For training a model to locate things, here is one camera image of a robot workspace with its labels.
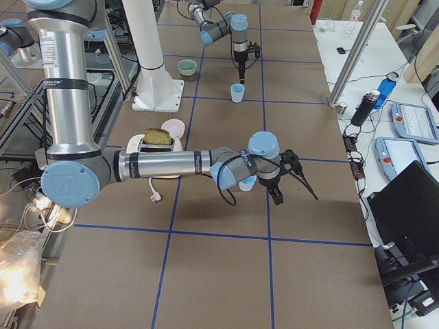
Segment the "black monitor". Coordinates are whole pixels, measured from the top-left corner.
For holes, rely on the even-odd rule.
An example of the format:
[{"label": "black monitor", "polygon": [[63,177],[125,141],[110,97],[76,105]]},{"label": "black monitor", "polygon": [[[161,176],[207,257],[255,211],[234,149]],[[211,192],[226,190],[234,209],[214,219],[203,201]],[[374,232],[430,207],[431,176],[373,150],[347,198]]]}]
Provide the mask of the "black monitor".
[{"label": "black monitor", "polygon": [[438,301],[439,269],[424,267],[430,264],[430,258],[439,255],[438,181],[421,163],[413,161],[381,192],[368,197],[368,203],[383,242],[394,242],[404,256],[404,263],[399,263],[393,276],[384,276],[416,272]]}]

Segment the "bottle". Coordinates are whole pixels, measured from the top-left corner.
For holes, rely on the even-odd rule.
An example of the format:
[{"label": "bottle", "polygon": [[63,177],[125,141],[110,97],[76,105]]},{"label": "bottle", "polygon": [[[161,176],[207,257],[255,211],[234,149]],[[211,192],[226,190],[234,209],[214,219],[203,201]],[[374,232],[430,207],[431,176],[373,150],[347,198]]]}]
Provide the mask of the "bottle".
[{"label": "bottle", "polygon": [[393,88],[396,86],[396,81],[399,79],[399,74],[397,72],[390,72],[386,75],[385,79],[381,81],[378,87],[378,91],[381,93],[378,97],[377,105],[375,105],[374,110],[381,108],[392,92]]},{"label": "bottle", "polygon": [[361,16],[361,10],[363,7],[363,1],[358,1],[357,5],[352,9],[351,15],[349,16],[349,22],[346,24],[344,31],[346,33],[352,33],[355,30],[356,22],[358,22]]},{"label": "bottle", "polygon": [[357,111],[351,119],[351,124],[355,127],[361,127],[366,121],[368,115],[372,112],[379,97],[379,91],[372,90],[370,93],[365,94],[361,103],[358,105]]}]

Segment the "slice of bread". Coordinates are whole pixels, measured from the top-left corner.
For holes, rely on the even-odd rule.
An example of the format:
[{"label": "slice of bread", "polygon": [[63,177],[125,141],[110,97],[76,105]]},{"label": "slice of bread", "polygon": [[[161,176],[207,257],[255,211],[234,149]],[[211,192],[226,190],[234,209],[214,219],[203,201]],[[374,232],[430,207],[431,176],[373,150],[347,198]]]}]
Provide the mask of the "slice of bread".
[{"label": "slice of bread", "polygon": [[151,145],[172,145],[172,139],[169,132],[158,128],[146,130],[143,141],[145,144]]}]

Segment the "white table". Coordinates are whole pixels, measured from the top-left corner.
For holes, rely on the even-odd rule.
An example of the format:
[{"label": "white table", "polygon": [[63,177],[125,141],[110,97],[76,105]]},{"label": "white table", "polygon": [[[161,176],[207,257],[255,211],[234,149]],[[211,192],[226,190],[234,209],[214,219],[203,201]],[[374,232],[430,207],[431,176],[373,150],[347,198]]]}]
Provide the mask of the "white table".
[{"label": "white table", "polygon": [[[345,21],[335,21],[335,29],[333,31],[321,32],[315,29],[315,35],[318,41],[318,48],[322,63],[324,65],[324,71],[327,77],[329,88],[332,90],[333,84],[337,81],[337,77],[342,70],[345,60],[348,57],[348,52],[344,55],[340,55],[336,48],[343,47],[345,50],[351,49],[361,23],[358,23],[356,30],[352,34],[346,34],[344,32]],[[326,26],[326,22],[318,21],[317,26]],[[344,114],[339,114],[338,118],[341,119],[340,129],[344,130],[345,123],[350,123],[350,119],[355,112],[355,107],[361,101],[364,94],[368,93],[372,89],[377,89],[384,75],[391,71],[398,71],[402,74],[403,70],[408,67],[405,66],[406,59],[398,48],[398,45],[394,41],[389,30],[384,23],[378,23],[375,31],[373,32],[368,45],[361,55],[360,61],[357,63],[355,70],[350,80],[356,80],[359,77],[368,77],[375,75],[382,75],[381,77],[369,77],[360,79],[356,82],[349,82],[340,98],[340,101],[344,101],[348,104],[348,108]],[[424,105],[421,101],[421,97],[425,94],[423,87],[420,84],[408,84],[403,77],[396,84],[395,89],[390,95],[389,99],[401,103],[411,103]],[[436,124],[439,123],[439,113],[434,107],[431,99],[427,95],[423,96],[425,105],[431,108],[433,112]],[[388,184],[388,179],[382,173],[375,153],[375,138],[382,137],[397,137],[393,129],[393,123],[390,118],[390,106],[392,103],[388,102],[383,109],[382,113],[378,112],[372,116],[374,125],[377,126],[375,136],[374,134],[361,134],[357,142],[357,149],[363,154],[366,159],[366,167],[364,169],[366,174],[366,190],[364,197],[367,197],[372,192],[380,191]],[[369,132],[373,130],[372,123],[367,120],[361,130],[363,132]],[[349,127],[347,133],[358,132],[357,127]],[[431,146],[420,144],[421,151],[426,161],[439,160],[439,145]],[[433,164],[429,166],[431,174],[439,180],[439,164]],[[359,187],[362,188],[363,181],[359,182]],[[378,245],[380,242],[379,236],[376,231],[375,223],[368,221],[369,235],[372,243]],[[400,316],[402,311],[395,315],[393,318]],[[439,310],[435,310],[426,317],[417,317],[415,315],[407,316],[405,320],[405,329],[432,329],[437,328],[439,323]],[[401,327],[401,322],[394,323],[395,328]]]}]

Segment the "green bowl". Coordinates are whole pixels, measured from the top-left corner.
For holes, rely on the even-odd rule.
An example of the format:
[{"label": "green bowl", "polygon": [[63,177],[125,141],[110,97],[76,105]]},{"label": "green bowl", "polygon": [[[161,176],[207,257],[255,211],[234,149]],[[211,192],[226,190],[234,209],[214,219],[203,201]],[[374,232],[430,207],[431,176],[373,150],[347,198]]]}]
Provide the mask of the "green bowl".
[{"label": "green bowl", "polygon": [[181,60],[178,62],[177,67],[181,75],[189,77],[197,71],[197,62],[195,60]]}]

